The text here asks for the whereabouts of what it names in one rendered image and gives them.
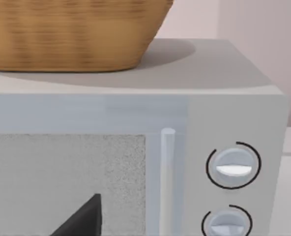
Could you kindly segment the pale blue microwave door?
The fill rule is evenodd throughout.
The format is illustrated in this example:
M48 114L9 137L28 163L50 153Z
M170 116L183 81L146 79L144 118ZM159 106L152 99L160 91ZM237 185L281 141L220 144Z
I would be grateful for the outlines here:
M160 236L161 131L182 234L189 97L0 93L0 236L51 236L101 194L103 236Z

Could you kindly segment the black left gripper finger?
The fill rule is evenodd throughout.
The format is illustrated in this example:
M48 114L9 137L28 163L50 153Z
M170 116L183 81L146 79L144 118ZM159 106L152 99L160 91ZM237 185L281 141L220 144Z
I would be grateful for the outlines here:
M101 236L102 201L101 194L94 194L84 205L72 214L51 236Z

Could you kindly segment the pale round microwave knob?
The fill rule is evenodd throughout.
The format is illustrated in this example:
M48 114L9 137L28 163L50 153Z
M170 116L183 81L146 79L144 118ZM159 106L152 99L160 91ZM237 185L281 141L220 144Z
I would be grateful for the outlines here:
M222 210L211 216L206 229L208 236L245 236L249 223L239 211Z
M234 147L220 151L211 159L210 172L218 184L234 187L246 184L257 167L257 159L251 151Z

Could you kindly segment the wicker basket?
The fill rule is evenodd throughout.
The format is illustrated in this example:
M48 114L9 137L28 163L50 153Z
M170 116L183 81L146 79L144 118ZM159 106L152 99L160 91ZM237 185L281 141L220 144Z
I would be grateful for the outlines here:
M174 0L0 0L0 71L135 68Z

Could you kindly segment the pale microwave oven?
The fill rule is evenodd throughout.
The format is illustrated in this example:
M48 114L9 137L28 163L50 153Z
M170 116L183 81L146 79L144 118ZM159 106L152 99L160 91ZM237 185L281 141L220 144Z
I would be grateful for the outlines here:
M0 72L0 93L179 94L189 97L182 234L208 236L213 214L236 210L245 236L268 236L288 121L287 97L235 46L215 39L155 39L135 69L110 73ZM218 184L211 159L251 151L254 176Z

